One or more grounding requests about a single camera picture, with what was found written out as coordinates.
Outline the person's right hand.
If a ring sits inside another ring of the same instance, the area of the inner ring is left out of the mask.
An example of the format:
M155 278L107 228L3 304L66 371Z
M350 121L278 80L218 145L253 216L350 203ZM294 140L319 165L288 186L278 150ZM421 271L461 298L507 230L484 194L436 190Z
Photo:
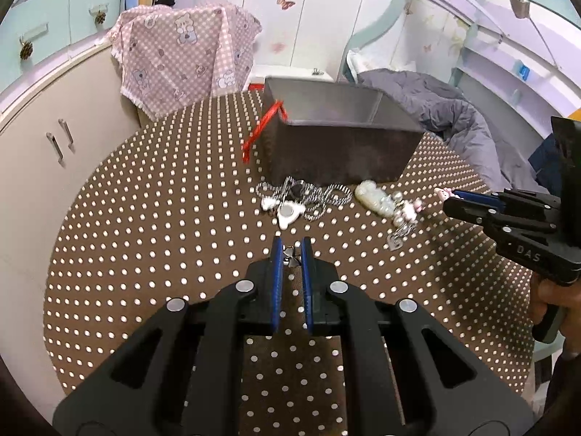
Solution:
M549 305L562 307L566 315L559 327L565 337L564 351L579 355L581 350L581 293L580 282L572 286L558 286L538 274L531 278L529 313L535 325L542 322Z

